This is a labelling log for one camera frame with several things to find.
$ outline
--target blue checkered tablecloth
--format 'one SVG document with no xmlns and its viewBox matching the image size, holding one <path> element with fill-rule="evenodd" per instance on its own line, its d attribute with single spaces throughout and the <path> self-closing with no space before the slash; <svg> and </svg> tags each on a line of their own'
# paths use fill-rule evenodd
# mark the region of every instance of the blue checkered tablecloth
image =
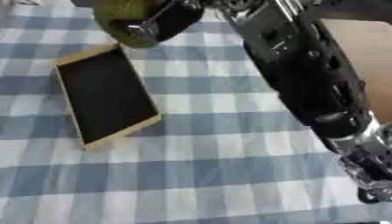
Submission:
<svg viewBox="0 0 392 224">
<path fill-rule="evenodd" d="M 12 15 L 0 37 L 0 223 L 392 220 L 391 204 L 356 199 L 214 14 L 125 49 L 164 120 L 96 151 L 79 145 L 51 62 L 114 40 L 89 9 Z"/>
</svg>

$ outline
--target green object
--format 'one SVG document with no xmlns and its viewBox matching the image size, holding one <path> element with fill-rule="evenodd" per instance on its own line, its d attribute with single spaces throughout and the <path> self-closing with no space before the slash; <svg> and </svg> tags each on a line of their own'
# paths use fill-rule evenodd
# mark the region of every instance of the green object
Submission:
<svg viewBox="0 0 392 224">
<path fill-rule="evenodd" d="M 146 19 L 165 0 L 98 0 L 94 18 L 101 28 L 120 43 L 132 48 L 156 46 L 157 41 L 139 38 L 125 30 L 110 25 L 114 19 Z"/>
</svg>

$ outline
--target wooden tray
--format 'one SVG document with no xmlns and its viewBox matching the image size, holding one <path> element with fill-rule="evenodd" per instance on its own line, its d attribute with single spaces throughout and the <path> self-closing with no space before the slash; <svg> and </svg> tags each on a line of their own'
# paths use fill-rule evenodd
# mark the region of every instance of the wooden tray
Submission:
<svg viewBox="0 0 392 224">
<path fill-rule="evenodd" d="M 85 149 L 95 149 L 161 119 L 118 44 L 59 58 L 55 64 Z"/>
</svg>

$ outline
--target gingham tablecloth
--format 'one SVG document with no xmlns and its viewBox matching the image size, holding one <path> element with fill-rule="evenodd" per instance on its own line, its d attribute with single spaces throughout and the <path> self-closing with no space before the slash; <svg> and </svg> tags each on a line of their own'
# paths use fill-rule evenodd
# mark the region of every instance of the gingham tablecloth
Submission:
<svg viewBox="0 0 392 224">
<path fill-rule="evenodd" d="M 392 220 L 362 205 L 214 14 L 126 49 L 164 120 L 83 151 L 52 60 L 114 40 L 89 9 L 18 6 L 0 38 L 1 223 L 332 223 Z"/>
</svg>

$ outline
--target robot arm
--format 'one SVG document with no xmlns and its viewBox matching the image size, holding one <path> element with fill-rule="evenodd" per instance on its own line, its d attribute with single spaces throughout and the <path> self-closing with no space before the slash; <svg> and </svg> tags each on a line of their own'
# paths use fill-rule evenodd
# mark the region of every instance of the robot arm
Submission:
<svg viewBox="0 0 392 224">
<path fill-rule="evenodd" d="M 102 21 L 103 6 L 94 14 L 119 41 L 139 47 L 183 31 L 205 8 L 220 11 L 288 110 L 340 155 L 340 165 L 359 186 L 360 200 L 392 201 L 392 126 L 380 125 L 369 110 L 365 83 L 319 20 L 319 6 L 339 0 L 157 1 L 159 7 L 141 18 Z"/>
<path fill-rule="evenodd" d="M 392 201 L 391 126 L 369 110 L 365 83 L 320 22 L 319 4 L 266 0 L 247 16 L 223 14 L 289 111 L 340 154 L 360 200 Z"/>
</svg>

